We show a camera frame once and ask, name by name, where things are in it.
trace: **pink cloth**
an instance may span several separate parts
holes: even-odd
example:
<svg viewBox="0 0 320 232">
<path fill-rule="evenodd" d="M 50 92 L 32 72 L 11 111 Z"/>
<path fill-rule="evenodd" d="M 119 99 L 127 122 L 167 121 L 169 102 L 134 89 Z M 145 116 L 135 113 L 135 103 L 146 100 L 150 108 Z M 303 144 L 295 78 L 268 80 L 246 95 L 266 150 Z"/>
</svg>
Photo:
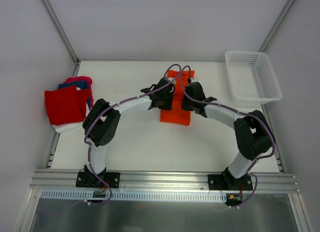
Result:
<svg viewBox="0 0 320 232">
<path fill-rule="evenodd" d="M 94 106 L 94 98 L 92 96 L 92 90 L 91 90 L 91 85 L 92 85 L 92 79 L 90 77 L 86 76 L 79 76 L 75 78 L 67 78 L 64 83 L 71 83 L 71 82 L 76 82 L 76 81 L 87 81 L 90 89 L 90 108 Z"/>
</svg>

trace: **blue cloth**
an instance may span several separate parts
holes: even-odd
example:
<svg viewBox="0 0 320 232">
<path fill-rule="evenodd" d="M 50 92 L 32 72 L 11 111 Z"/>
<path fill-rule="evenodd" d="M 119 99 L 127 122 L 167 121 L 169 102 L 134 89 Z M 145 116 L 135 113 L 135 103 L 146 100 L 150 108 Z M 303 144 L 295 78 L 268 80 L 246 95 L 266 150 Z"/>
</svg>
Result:
<svg viewBox="0 0 320 232">
<path fill-rule="evenodd" d="M 62 84 L 58 85 L 58 89 L 66 88 L 66 87 L 69 87 L 72 85 L 75 85 L 77 88 L 80 88 L 80 89 L 90 89 L 87 81 L 75 81 L 75 82 L 71 82 L 71 83 L 62 83 Z M 90 108 L 90 98 L 87 99 L 86 103 L 88 104 L 88 106 Z"/>
</svg>

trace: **white table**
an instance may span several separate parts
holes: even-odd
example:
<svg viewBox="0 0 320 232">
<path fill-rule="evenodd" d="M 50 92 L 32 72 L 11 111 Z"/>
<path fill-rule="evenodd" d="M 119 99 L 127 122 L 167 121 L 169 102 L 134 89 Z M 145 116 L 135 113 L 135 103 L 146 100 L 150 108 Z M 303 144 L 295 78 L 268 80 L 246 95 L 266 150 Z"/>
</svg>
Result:
<svg viewBox="0 0 320 232">
<path fill-rule="evenodd" d="M 95 100 L 119 101 L 157 83 L 173 62 L 81 62 L 78 76 L 93 80 Z M 205 95 L 230 106 L 225 63 L 189 64 L 200 79 Z M 253 111 L 260 105 L 242 109 Z M 107 146 L 109 170 L 223 171 L 238 152 L 234 131 L 212 119 L 191 114 L 190 126 L 159 122 L 160 110 L 139 112 L 122 120 Z M 81 169 L 87 161 L 84 130 L 60 135 L 51 168 Z M 263 159 L 252 172 L 279 172 L 275 157 Z"/>
</svg>

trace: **pile of clothes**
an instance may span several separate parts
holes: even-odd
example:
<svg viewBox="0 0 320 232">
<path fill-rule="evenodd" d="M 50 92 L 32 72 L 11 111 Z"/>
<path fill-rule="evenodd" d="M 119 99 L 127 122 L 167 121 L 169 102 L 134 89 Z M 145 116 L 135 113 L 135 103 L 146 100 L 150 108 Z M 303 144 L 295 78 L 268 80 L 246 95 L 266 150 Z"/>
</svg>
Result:
<svg viewBox="0 0 320 232">
<path fill-rule="evenodd" d="M 58 89 L 44 92 L 46 114 L 56 132 L 80 127 L 94 105 L 92 79 L 86 76 L 68 78 Z"/>
</svg>

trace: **red cloth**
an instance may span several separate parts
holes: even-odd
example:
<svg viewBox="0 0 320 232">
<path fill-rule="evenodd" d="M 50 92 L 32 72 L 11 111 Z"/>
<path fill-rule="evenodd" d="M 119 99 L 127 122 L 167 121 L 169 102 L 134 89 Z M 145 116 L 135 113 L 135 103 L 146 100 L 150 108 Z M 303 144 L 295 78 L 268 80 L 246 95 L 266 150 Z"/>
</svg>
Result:
<svg viewBox="0 0 320 232">
<path fill-rule="evenodd" d="M 61 125 L 84 121 L 86 101 L 89 97 L 89 89 L 77 91 L 75 85 L 55 91 L 45 91 L 45 110 L 50 124 Z"/>
<path fill-rule="evenodd" d="M 71 83 L 75 81 L 87 81 L 90 89 L 90 108 L 94 106 L 94 98 L 92 96 L 92 90 L 91 90 L 91 85 L 92 85 L 92 79 L 90 77 L 86 76 L 79 76 L 75 78 L 67 78 L 64 83 Z"/>
<path fill-rule="evenodd" d="M 170 70 L 167 74 L 167 77 L 174 78 L 178 75 L 177 71 Z M 195 75 L 194 71 L 191 71 L 191 77 L 193 78 Z M 182 73 L 182 84 L 183 87 L 188 84 L 189 71 L 184 71 Z M 176 123 L 181 125 L 190 125 L 190 111 L 185 111 L 181 109 L 182 100 L 184 98 L 184 93 L 181 89 L 180 78 L 178 78 L 175 82 L 174 86 L 174 94 L 172 101 L 172 110 L 161 110 L 160 113 L 160 122 L 167 123 Z"/>
</svg>

